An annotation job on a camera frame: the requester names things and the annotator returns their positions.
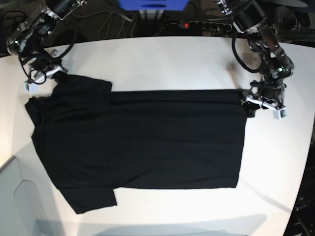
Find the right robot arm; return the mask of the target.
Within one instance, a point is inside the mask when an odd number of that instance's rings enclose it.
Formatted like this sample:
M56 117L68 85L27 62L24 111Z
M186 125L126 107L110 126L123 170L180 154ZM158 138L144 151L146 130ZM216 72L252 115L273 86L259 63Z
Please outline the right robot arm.
M62 59L73 48L78 26L74 23L74 34L68 48L57 55L57 51L47 52L42 46L43 40L50 36L58 22L63 21L73 12L86 4L85 0L44 0L39 9L21 22L7 39L7 50L16 55L27 77L27 86L41 85L55 74L66 74Z

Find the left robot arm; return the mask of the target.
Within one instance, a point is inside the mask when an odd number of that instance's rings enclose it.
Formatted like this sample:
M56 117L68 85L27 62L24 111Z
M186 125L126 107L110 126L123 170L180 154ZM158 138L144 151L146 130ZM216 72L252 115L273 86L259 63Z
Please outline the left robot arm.
M256 110L270 109L275 119L287 117L284 105L284 79L292 76L294 63L279 45L273 31L267 24L267 16L254 0L217 0L217 6L224 14L217 20L231 19L236 31L232 36L232 52L238 63L250 73L262 75L260 81L252 81L250 89L243 91L242 104L248 116L254 117ZM249 68L236 51L236 38L245 36L252 52L257 53L260 65Z

